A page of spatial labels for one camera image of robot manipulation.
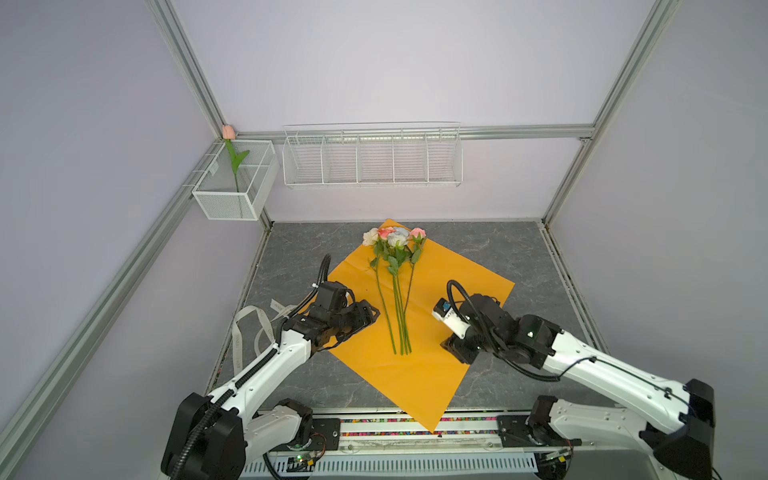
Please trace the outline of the orange wrapping paper sheet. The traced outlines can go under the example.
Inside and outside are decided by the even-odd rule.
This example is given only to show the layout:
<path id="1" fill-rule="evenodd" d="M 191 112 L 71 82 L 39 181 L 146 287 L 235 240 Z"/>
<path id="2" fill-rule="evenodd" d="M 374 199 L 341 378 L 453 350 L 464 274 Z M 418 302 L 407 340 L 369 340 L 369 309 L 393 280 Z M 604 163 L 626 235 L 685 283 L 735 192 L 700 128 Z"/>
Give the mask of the orange wrapping paper sheet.
<path id="1" fill-rule="evenodd" d="M 407 229 L 392 220 L 377 229 L 395 227 L 407 235 Z M 330 277 L 349 287 L 360 300 L 368 301 L 381 315 L 374 325 L 333 349 L 333 355 L 360 375 L 405 413 L 427 428 L 438 424 L 469 370 L 440 344 L 451 336 L 449 328 L 432 316 L 432 310 L 446 297 L 450 280 L 460 283 L 468 293 L 479 293 L 505 302 L 511 294 L 512 281 L 428 239 L 416 263 L 407 310 L 408 333 L 412 352 L 399 354 L 399 331 L 394 311 L 392 277 L 379 268 L 384 298 L 391 317 L 397 353 L 393 354 L 385 315 L 369 262 L 374 254 L 361 245 Z M 410 276 L 409 260 L 400 270 L 403 298 Z"/>

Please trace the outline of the cream rose fake flower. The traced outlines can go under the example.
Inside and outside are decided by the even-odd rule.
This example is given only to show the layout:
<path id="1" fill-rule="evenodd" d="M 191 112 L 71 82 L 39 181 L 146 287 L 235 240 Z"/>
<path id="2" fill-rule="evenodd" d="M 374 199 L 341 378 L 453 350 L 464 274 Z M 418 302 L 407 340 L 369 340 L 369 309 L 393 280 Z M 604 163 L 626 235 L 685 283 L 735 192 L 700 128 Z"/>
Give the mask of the cream rose fake flower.
<path id="1" fill-rule="evenodd" d="M 384 315 L 385 315 L 385 319 L 386 319 L 387 330 L 388 330 L 388 334 L 389 334 L 389 339 L 390 339 L 390 345 L 391 345 L 392 353 L 396 354 L 397 353 L 397 349 L 396 349 L 396 345 L 395 345 L 395 339 L 394 339 L 394 332 L 393 332 L 392 323 L 391 323 L 391 317 L 390 317 L 390 314 L 389 314 L 389 311 L 388 311 L 386 300 L 384 298 L 384 293 L 383 293 L 383 289 L 382 289 L 382 285 L 381 285 L 381 277 L 380 277 L 380 272 L 379 272 L 379 266 L 380 266 L 380 263 L 381 263 L 381 260 L 382 260 L 382 256 L 383 256 L 383 253 L 384 253 L 383 240 L 382 240 L 382 238 L 381 238 L 381 236 L 379 234 L 379 230 L 377 228 L 372 228 L 371 230 L 365 232 L 363 234 L 363 242 L 362 242 L 362 244 L 364 246 L 366 246 L 366 247 L 370 247 L 372 249 L 372 251 L 373 251 L 373 254 L 374 254 L 374 257 L 369 262 L 369 265 L 370 265 L 370 268 L 374 272 L 375 281 L 376 281 L 376 287 L 377 287 L 379 299 L 380 299 L 380 302 L 381 302 L 381 305 L 382 305 L 382 309 L 383 309 L 383 312 L 384 312 Z"/>

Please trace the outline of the dark pink rose fake flower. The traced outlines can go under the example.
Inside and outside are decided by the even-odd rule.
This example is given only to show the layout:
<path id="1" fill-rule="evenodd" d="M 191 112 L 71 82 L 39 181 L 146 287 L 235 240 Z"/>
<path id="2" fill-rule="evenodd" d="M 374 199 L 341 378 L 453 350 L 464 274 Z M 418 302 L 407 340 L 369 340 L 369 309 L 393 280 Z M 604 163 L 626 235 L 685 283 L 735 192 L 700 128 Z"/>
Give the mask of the dark pink rose fake flower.
<path id="1" fill-rule="evenodd" d="M 388 262 L 387 262 L 387 260 L 386 260 L 386 254 L 387 254 L 387 246 L 386 246 L 386 240 L 387 240 L 387 237 L 389 236 L 389 234 L 390 234 L 390 233 L 392 233 L 392 232 L 393 232 L 395 229 L 397 229 L 397 228 L 395 228 L 395 227 L 385 227 L 385 228 L 380 228 L 380 229 L 379 229 L 379 234 L 380 234 L 380 236 L 381 236 L 381 238 L 382 238 L 382 240 L 383 240 L 383 247 L 384 247 L 384 253 L 383 253 L 383 256 L 382 256 L 382 260 L 381 260 L 381 263 L 380 263 L 380 266 L 379 266 L 379 268 L 380 268 L 382 265 L 385 265 L 385 271 L 386 271 L 386 272 L 388 272 L 388 271 L 387 271 Z"/>

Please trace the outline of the white rose fake flower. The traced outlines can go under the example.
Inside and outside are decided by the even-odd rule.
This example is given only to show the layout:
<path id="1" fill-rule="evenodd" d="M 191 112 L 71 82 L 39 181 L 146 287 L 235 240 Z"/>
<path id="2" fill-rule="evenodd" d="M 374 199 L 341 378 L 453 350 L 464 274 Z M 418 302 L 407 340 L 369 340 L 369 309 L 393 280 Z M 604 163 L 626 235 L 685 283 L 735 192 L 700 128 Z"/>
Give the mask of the white rose fake flower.
<path id="1" fill-rule="evenodd" d="M 409 253 L 406 249 L 408 237 L 402 232 L 395 229 L 389 234 L 386 240 L 387 254 L 386 260 L 388 262 L 387 271 L 392 277 L 393 296 L 395 302 L 395 310 L 399 331 L 400 340 L 400 354 L 408 355 L 411 352 L 411 347 L 408 339 L 407 322 L 406 322 L 406 306 L 402 293 L 402 285 L 400 280 L 400 270 L 404 264 L 409 260 Z"/>

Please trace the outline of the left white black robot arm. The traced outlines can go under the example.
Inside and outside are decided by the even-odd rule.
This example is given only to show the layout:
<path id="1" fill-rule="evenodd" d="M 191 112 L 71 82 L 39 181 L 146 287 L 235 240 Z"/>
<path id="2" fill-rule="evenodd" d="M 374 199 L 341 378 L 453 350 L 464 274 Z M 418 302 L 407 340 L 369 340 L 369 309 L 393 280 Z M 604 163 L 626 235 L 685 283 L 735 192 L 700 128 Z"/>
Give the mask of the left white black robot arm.
<path id="1" fill-rule="evenodd" d="M 380 311 L 361 300 L 336 310 L 312 305 L 288 319 L 280 340 L 243 371 L 207 395 L 179 405 L 161 459 L 170 479 L 237 479 L 244 467 L 299 436 L 311 410 L 282 403 L 260 415 L 274 390 L 329 340 L 350 339 L 373 325 Z"/>

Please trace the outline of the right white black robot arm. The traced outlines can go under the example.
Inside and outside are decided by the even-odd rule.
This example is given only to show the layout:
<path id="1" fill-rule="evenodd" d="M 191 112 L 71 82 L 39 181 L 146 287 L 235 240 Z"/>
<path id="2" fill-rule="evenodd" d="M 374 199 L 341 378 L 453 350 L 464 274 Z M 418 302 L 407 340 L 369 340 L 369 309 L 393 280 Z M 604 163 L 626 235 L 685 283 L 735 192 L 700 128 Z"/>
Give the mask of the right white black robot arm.
<path id="1" fill-rule="evenodd" d="M 442 348 L 470 365 L 482 352 L 543 383 L 572 380 L 610 399 L 611 408 L 541 395 L 527 418 L 498 422 L 503 445 L 556 447 L 539 456 L 541 478 L 561 479 L 576 446 L 607 444 L 650 454 L 687 479 L 713 479 L 715 399 L 700 380 L 664 379 L 621 362 L 537 315 L 512 317 L 493 297 L 440 299 L 432 315 L 451 331 Z"/>

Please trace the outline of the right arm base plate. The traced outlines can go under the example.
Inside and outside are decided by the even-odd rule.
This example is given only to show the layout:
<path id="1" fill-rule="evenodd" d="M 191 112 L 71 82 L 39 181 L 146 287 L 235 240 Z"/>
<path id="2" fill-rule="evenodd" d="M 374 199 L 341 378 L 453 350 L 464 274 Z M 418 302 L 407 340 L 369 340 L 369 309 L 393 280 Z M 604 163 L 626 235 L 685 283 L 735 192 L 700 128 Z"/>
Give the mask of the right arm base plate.
<path id="1" fill-rule="evenodd" d="M 560 436 L 549 426 L 529 426 L 526 414 L 499 415 L 496 420 L 498 435 L 505 448 L 575 447 L 583 444 L 579 438 Z"/>

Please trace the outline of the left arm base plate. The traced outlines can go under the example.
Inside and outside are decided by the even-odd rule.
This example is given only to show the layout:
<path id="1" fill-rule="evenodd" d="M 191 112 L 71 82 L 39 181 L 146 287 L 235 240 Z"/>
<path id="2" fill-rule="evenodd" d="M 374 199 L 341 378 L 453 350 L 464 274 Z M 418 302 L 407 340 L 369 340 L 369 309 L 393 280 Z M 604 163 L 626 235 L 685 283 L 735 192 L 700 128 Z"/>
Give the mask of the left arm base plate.
<path id="1" fill-rule="evenodd" d="M 275 451 L 336 451 L 341 440 L 341 419 L 315 418 L 302 425 L 297 436 L 288 443 L 278 445 Z"/>

